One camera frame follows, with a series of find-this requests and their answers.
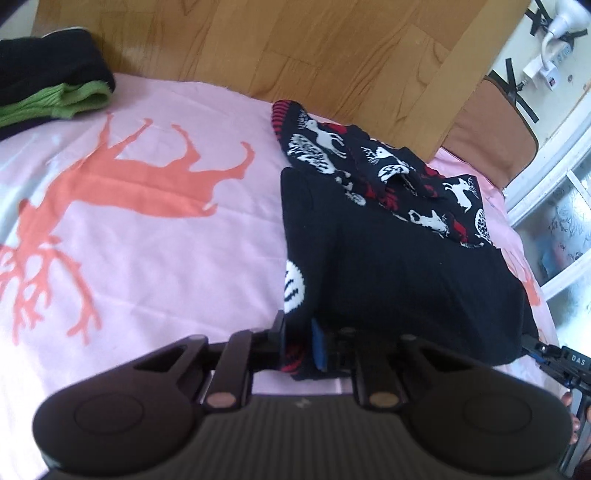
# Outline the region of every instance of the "green garment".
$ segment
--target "green garment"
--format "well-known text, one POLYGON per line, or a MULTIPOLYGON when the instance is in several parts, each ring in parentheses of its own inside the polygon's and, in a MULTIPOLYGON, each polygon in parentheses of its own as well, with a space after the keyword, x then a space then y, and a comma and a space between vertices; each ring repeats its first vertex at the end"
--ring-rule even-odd
POLYGON ((20 102, 0 106, 0 127, 41 116, 70 119, 78 112, 103 108, 110 100, 111 90, 105 82, 94 80, 74 86, 61 83, 20 102))

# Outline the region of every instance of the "orange deer print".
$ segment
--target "orange deer print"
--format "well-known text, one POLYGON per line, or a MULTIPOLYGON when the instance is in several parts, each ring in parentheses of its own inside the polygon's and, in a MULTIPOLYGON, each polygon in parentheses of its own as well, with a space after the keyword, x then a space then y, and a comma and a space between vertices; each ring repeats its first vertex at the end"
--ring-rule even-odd
POLYGON ((51 304, 49 268, 53 261, 63 264, 72 276, 82 298, 78 322, 68 336, 82 335, 89 343, 89 328, 100 330, 102 322, 96 311, 88 285, 80 273, 80 263, 57 248, 61 239, 51 232, 64 216, 72 202, 79 200, 92 205, 116 206, 143 215, 164 218, 206 217, 216 212, 211 204, 213 189, 222 180, 243 179, 255 153, 241 142, 246 157, 240 165, 228 170, 189 171, 200 159, 189 135, 178 125, 172 127, 184 138, 185 154, 165 167, 156 167, 138 160, 116 159, 123 149, 136 141, 151 124, 145 119, 134 134, 109 147, 109 131, 113 115, 107 114, 105 126, 99 134, 97 148, 61 172, 49 185, 38 207, 22 200, 18 207, 16 248, 0 245, 0 300, 8 283, 16 278, 18 290, 13 307, 12 340, 19 341, 21 328, 33 329, 43 319, 36 306, 43 295, 47 308, 51 304), (41 268, 27 278, 26 266, 32 257, 41 258, 41 268))
POLYGON ((501 252, 505 258, 505 262, 507 263, 507 267, 509 267, 510 272, 513 273, 513 275, 516 276, 523 284, 525 292, 527 293, 527 299, 530 301, 530 305, 532 307, 541 305, 542 299, 538 293, 537 283, 529 266, 527 268, 523 267, 522 263, 516 258, 516 256, 504 248, 501 248, 501 252))

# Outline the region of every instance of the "power strip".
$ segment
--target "power strip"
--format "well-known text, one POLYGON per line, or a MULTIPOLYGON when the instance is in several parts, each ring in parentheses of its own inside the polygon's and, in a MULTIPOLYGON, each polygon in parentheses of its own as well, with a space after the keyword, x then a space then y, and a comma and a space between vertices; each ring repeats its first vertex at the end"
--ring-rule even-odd
POLYGON ((573 52, 573 49, 565 41, 557 40, 548 45, 548 52, 553 66, 546 70, 542 63, 542 56, 538 55, 523 69, 524 83, 532 82, 536 88, 545 85, 550 90, 558 86, 560 83, 558 66, 573 52))

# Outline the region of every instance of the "wooden headboard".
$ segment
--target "wooden headboard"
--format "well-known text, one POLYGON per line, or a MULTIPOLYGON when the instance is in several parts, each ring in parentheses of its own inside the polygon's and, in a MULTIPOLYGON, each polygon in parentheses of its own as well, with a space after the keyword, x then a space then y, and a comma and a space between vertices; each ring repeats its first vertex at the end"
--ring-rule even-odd
POLYGON ((200 80, 410 147, 428 161, 529 0, 40 0, 116 72, 200 80))

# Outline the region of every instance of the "pink bedsheet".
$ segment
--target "pink bedsheet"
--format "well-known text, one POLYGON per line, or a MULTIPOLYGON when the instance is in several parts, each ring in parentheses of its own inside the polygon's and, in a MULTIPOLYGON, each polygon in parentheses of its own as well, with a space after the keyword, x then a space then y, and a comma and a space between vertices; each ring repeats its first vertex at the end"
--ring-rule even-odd
MULTIPOLYGON (((202 83, 117 82, 108 114, 0 144, 0 438, 11 439, 0 449, 2 480, 43 473, 31 420, 51 393, 192 333, 217 342, 268 327, 282 308, 287 160, 270 105, 202 83)), ((431 166, 476 174, 444 151, 431 166)), ((502 197, 479 181, 491 237, 527 280, 502 197)), ((545 302, 533 308, 556 342, 545 302)), ((504 369, 549 387, 528 359, 504 369)), ((258 374, 254 386, 348 388, 279 372, 258 374)))

